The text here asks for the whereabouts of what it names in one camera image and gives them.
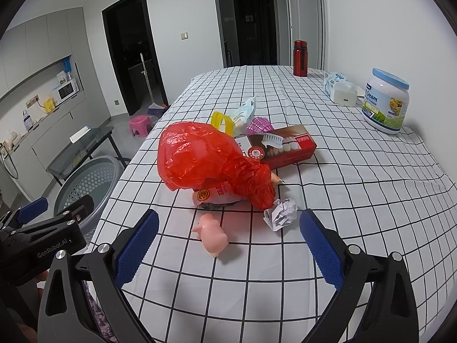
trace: glass table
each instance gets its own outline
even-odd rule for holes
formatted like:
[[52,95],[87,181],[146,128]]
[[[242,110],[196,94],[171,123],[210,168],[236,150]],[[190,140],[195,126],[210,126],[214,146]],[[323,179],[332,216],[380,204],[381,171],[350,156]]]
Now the glass table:
[[116,143],[114,143],[112,134],[112,126],[91,129],[78,141],[70,143],[65,147],[65,149],[49,164],[46,171],[49,174],[52,174],[58,184],[62,186],[60,179],[64,181],[67,180],[67,178],[83,165],[87,159],[92,159],[92,153],[107,139],[111,142],[114,152],[116,152],[117,159],[122,163],[124,168],[126,168],[126,162],[129,162],[130,159],[125,159],[121,156]]

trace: red box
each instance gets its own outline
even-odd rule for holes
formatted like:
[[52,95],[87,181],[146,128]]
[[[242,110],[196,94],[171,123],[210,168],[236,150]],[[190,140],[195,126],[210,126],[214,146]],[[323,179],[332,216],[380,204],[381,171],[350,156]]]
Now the red box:
[[[268,143],[268,139],[277,139],[279,142],[281,138],[280,148]],[[244,156],[260,160],[272,169],[310,159],[317,147],[303,125],[283,127],[268,133],[238,137],[235,140]]]

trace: gray laundry basket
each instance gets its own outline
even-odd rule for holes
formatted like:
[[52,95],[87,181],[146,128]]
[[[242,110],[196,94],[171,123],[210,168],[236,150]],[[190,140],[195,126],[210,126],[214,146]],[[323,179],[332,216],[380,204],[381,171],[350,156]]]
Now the gray laundry basket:
[[122,172],[120,162],[111,156],[97,157],[85,163],[60,189],[54,204],[54,216],[84,195],[90,195],[94,200],[94,212],[79,222],[81,232],[89,242]]

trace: black table leg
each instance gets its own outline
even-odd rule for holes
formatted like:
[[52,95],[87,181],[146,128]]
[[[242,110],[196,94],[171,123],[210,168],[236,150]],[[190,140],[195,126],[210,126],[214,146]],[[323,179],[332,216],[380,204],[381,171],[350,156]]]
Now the black table leg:
[[111,145],[113,146],[114,148],[114,152],[116,152],[118,158],[119,158],[119,161],[122,163],[124,169],[127,167],[127,164],[125,163],[125,159],[121,156],[121,153],[119,152],[119,149],[117,148],[117,145],[116,143],[114,143],[114,139],[111,135],[108,135],[108,139],[110,140],[111,142]]
[[56,182],[59,184],[59,186],[62,186],[62,183],[60,183],[60,180],[58,179],[58,177],[56,177],[55,175],[53,175],[53,177],[56,180]]

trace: jar label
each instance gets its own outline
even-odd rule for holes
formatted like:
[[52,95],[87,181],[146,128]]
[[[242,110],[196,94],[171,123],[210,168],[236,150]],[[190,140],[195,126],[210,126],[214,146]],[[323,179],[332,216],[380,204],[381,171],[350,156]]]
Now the jar label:
[[408,103],[391,98],[366,84],[362,112],[370,120],[392,131],[399,131],[406,114]]

